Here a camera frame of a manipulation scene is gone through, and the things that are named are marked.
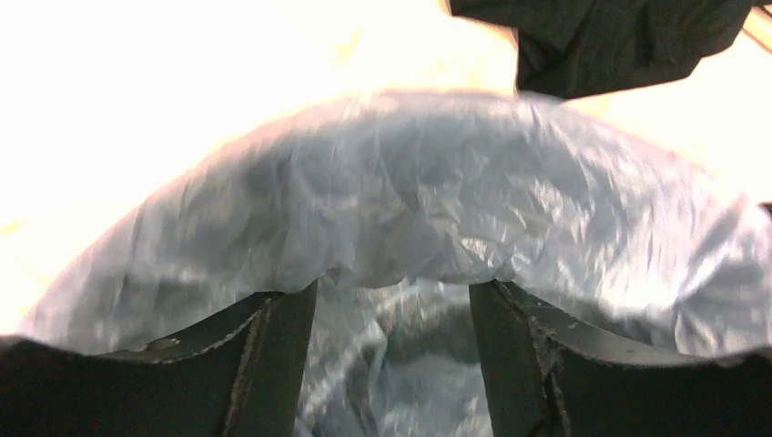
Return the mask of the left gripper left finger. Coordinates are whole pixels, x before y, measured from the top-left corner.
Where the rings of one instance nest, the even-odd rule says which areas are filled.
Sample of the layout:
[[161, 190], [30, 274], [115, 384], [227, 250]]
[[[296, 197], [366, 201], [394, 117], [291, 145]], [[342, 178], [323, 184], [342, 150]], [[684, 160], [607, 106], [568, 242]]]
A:
[[290, 436], [315, 285], [254, 294], [140, 351], [1, 340], [4, 436]]

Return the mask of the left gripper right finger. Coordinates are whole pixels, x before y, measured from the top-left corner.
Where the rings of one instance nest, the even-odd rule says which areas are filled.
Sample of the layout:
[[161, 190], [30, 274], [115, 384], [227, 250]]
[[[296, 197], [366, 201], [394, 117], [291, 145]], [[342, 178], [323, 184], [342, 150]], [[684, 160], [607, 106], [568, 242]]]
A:
[[683, 355], [578, 320], [512, 283], [469, 288], [497, 436], [768, 436], [771, 362]]

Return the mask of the blue plastic trash bag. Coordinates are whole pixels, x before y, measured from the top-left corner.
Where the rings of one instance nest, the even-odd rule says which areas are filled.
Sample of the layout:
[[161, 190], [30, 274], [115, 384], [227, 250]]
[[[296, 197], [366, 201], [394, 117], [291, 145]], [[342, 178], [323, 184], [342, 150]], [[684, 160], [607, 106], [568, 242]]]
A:
[[315, 285], [290, 436], [497, 436], [469, 288], [512, 283], [683, 355], [771, 362], [771, 217], [686, 158], [541, 98], [354, 97], [8, 241], [52, 280], [4, 337], [140, 351]]

